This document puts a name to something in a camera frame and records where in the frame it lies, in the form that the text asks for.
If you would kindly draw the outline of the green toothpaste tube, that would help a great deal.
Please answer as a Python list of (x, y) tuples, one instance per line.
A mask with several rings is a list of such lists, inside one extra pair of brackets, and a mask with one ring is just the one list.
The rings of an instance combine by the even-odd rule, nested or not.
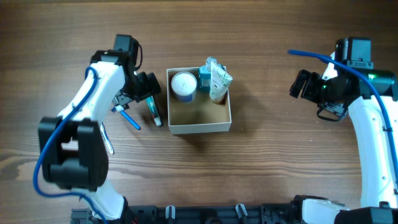
[(149, 107), (151, 116), (156, 124), (156, 126), (162, 126), (162, 119), (159, 115), (159, 112), (157, 110), (157, 106), (155, 104), (155, 100), (153, 96), (150, 96), (148, 98), (146, 98), (146, 103)]

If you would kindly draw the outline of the white round cotton swab jar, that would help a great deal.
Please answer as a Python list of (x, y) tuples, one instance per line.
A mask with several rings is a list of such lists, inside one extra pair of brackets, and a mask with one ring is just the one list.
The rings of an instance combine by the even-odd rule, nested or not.
[(179, 72), (173, 76), (171, 87), (178, 101), (189, 103), (195, 99), (197, 79), (190, 72)]

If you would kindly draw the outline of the blue mouthwash bottle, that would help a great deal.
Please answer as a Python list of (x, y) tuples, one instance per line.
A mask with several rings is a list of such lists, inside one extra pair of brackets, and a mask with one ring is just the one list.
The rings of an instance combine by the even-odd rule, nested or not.
[(226, 71), (226, 67), (217, 62), (217, 59), (214, 57), (208, 57), (205, 61), (205, 64), (202, 65), (198, 69), (198, 88), (200, 91), (209, 92), (210, 91), (210, 80), (211, 80), (211, 62), (216, 63), (220, 66), (224, 71)]

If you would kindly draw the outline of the blue white toothbrush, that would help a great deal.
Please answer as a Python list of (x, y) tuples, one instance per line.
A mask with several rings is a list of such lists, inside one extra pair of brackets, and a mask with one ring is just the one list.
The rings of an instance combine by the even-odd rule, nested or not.
[(102, 137), (103, 137), (103, 140), (104, 140), (104, 143), (105, 143), (107, 151), (110, 154), (114, 154), (114, 147), (111, 144), (111, 141), (109, 140), (109, 137), (108, 137), (108, 135), (106, 133), (106, 129), (105, 129), (104, 124), (101, 123), (101, 126), (99, 128), (100, 128), (100, 131), (101, 131), (101, 134), (102, 134)]

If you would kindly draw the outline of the white lotion tube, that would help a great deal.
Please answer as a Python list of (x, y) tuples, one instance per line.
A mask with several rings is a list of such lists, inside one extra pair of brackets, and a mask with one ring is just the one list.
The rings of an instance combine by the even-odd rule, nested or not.
[(216, 104), (220, 104), (233, 81), (232, 76), (214, 62), (210, 65), (210, 99)]

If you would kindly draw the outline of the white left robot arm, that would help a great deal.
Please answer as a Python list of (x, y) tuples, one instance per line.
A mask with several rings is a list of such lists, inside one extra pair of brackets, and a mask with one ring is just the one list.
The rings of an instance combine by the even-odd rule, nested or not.
[(137, 223), (127, 199), (107, 179), (109, 160), (103, 120), (110, 106), (123, 114), (159, 94), (153, 73), (139, 72), (142, 46), (131, 35), (118, 34), (114, 47), (90, 58), (84, 82), (74, 99), (38, 127), (40, 156), (34, 168), (35, 191), (47, 198), (75, 196), (84, 200), (97, 223)]

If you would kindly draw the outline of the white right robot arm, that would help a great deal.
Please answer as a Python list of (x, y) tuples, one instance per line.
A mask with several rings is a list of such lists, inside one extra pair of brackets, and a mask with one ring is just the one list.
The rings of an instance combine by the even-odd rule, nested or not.
[(304, 98), (334, 122), (349, 116), (361, 164), (360, 207), (350, 209), (326, 198), (297, 196), (293, 220), (300, 223), (397, 223), (397, 75), (374, 68), (371, 40), (336, 41), (331, 55), (301, 50), (289, 54), (327, 64), (323, 75), (299, 71), (290, 95)]

